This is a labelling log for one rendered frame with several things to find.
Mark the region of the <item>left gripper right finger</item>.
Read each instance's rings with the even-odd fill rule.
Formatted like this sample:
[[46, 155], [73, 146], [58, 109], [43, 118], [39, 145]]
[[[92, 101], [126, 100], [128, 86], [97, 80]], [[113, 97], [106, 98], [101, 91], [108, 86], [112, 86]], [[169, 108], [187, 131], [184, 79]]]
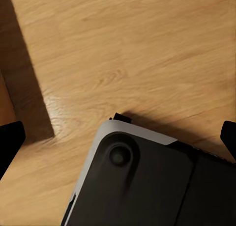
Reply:
[[236, 123], [226, 120], [220, 138], [236, 160]]

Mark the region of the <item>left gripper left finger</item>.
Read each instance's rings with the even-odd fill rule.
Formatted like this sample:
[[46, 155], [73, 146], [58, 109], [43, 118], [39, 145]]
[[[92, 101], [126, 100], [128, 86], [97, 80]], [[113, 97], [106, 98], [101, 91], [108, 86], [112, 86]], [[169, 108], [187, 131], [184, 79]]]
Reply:
[[0, 126], [0, 179], [24, 144], [25, 129], [21, 121]]

